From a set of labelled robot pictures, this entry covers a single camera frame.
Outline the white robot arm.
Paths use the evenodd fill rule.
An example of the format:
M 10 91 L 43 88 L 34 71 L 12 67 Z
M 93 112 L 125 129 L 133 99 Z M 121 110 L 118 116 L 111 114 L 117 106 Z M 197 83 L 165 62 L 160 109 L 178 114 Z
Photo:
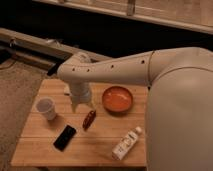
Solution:
M 91 99 L 91 82 L 147 86 L 148 171 L 213 171 L 212 51 L 164 49 L 96 63 L 78 52 L 57 75 L 75 104 Z

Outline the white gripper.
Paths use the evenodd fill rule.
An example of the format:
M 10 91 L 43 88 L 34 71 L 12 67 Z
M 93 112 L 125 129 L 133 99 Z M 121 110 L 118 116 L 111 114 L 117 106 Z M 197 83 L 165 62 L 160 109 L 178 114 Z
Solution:
M 78 104 L 86 103 L 90 108 L 94 108 L 91 101 L 91 89 L 88 83 L 71 83 L 69 85 L 72 112 L 76 113 Z

